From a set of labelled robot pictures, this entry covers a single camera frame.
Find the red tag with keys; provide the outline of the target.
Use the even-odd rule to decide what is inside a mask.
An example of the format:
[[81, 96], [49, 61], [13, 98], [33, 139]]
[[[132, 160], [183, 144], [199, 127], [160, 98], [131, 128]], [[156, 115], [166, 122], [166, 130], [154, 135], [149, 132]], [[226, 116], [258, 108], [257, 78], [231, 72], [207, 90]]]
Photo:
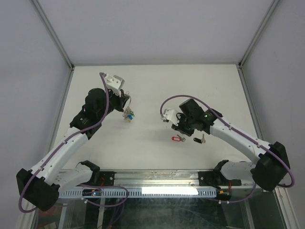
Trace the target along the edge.
[[180, 135], [177, 135], [177, 136], [173, 136], [172, 137], [172, 140], [175, 141], [175, 142], [185, 142], [186, 139]]

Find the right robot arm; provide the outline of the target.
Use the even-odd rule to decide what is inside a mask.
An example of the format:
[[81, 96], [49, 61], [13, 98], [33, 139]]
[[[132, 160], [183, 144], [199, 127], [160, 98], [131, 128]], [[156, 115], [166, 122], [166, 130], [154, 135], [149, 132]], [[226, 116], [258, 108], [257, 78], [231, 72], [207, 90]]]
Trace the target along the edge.
[[252, 137], [229, 123], [218, 111], [203, 110], [192, 98], [179, 108], [179, 111], [168, 108], [163, 113], [173, 130], [186, 136], [192, 136], [196, 130], [205, 132], [225, 141], [249, 159], [248, 162], [219, 162], [213, 173], [215, 183], [223, 185], [231, 179], [249, 179], [262, 189], [273, 191], [286, 176], [290, 165], [283, 144]]

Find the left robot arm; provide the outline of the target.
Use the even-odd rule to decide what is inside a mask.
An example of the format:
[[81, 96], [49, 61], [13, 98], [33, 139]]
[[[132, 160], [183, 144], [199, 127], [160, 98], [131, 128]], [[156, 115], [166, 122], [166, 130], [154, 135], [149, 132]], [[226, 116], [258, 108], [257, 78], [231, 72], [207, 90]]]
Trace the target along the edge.
[[73, 118], [63, 139], [31, 169], [22, 168], [16, 175], [20, 194], [19, 208], [25, 199], [36, 209], [47, 211], [57, 202], [59, 195], [71, 188], [100, 183], [100, 167], [85, 160], [75, 169], [61, 173], [69, 159], [87, 143], [102, 126], [102, 121], [112, 111], [123, 112], [130, 96], [122, 89], [94, 88], [88, 92], [81, 111]]

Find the large keyring with keys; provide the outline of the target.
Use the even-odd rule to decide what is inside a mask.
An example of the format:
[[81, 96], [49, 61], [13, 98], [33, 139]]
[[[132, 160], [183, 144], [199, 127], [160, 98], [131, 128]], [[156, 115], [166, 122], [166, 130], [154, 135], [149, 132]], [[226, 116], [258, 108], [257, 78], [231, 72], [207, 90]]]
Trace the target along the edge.
[[129, 91], [127, 91], [125, 94], [129, 96], [129, 99], [128, 99], [128, 104], [124, 107], [122, 116], [125, 121], [131, 123], [135, 117], [134, 112], [131, 109], [132, 97], [129, 95]]

